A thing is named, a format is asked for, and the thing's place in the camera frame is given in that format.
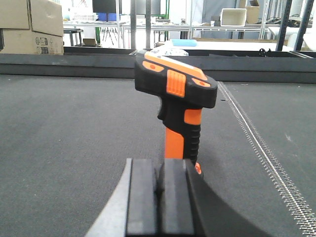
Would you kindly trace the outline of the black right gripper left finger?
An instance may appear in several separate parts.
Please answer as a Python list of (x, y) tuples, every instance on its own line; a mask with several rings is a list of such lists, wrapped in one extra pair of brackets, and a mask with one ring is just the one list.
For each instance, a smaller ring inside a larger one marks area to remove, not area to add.
[(127, 158), (121, 178), (87, 237), (154, 237), (155, 172), (149, 159)]

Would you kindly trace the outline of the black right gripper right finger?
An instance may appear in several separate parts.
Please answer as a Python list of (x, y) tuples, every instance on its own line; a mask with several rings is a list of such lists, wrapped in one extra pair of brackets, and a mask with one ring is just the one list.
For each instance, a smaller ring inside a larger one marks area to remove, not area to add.
[(221, 199), (189, 161), (167, 158), (159, 180), (160, 236), (269, 236)]

